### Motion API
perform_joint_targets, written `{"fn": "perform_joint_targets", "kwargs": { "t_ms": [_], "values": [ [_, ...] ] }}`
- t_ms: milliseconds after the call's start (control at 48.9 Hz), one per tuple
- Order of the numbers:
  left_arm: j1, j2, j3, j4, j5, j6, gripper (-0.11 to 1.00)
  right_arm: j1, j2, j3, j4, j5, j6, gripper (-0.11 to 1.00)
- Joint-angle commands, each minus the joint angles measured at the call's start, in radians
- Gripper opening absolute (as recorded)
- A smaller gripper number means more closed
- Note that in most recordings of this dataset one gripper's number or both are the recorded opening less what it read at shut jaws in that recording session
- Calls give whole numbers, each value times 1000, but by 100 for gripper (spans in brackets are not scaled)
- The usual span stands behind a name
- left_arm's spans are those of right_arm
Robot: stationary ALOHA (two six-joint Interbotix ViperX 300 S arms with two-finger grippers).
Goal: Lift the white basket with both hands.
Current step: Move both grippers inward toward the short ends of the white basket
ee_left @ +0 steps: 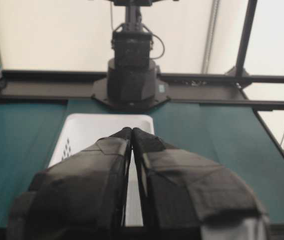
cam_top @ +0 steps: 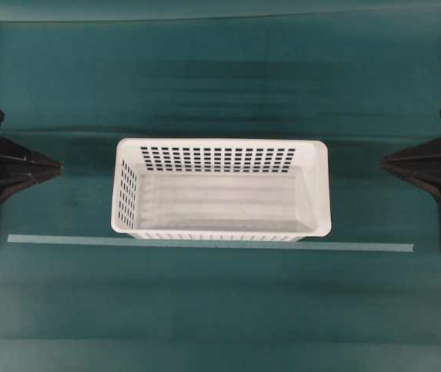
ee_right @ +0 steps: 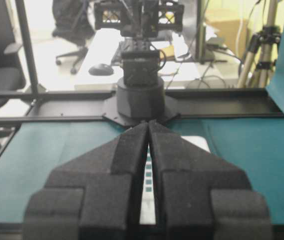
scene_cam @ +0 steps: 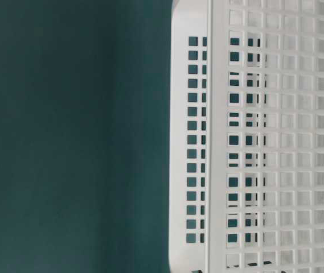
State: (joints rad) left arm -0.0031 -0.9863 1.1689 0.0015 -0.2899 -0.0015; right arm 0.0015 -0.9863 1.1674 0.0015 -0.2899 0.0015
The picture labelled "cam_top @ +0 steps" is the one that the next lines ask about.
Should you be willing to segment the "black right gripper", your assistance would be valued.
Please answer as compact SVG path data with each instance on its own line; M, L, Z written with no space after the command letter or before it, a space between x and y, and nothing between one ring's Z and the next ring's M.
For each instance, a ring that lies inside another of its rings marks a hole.
M414 176L408 171L391 167L417 164L419 166L415 169ZM437 202L441 202L441 137L383 157L381 169L404 182L426 190Z

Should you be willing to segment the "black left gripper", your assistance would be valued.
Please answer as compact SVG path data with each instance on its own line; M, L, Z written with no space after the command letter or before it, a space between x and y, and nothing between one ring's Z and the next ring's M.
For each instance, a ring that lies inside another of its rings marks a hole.
M36 167L57 167L46 170ZM63 164L0 137L0 202L32 186L62 175Z

